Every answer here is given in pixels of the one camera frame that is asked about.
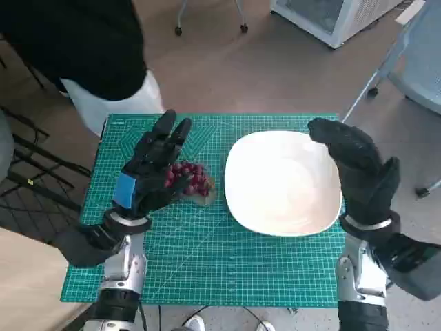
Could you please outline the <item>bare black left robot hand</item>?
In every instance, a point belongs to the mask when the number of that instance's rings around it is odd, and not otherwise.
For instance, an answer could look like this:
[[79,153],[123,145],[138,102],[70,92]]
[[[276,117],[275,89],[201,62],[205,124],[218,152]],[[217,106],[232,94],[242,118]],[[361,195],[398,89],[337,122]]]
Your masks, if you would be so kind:
[[174,127],[175,120],[176,112],[166,111],[135,145],[114,188],[112,205],[119,216],[145,217],[173,202],[189,183],[186,176],[169,176],[192,126],[185,118]]

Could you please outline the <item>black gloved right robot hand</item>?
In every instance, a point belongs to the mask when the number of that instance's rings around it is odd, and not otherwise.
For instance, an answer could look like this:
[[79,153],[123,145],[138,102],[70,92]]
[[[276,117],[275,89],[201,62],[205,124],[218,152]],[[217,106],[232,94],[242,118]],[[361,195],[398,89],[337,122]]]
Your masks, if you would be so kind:
[[315,118],[307,127],[311,139],[326,145],[338,167],[347,214],[360,225],[387,220],[399,224],[391,202],[400,184],[400,160],[383,161],[373,139],[356,126]]

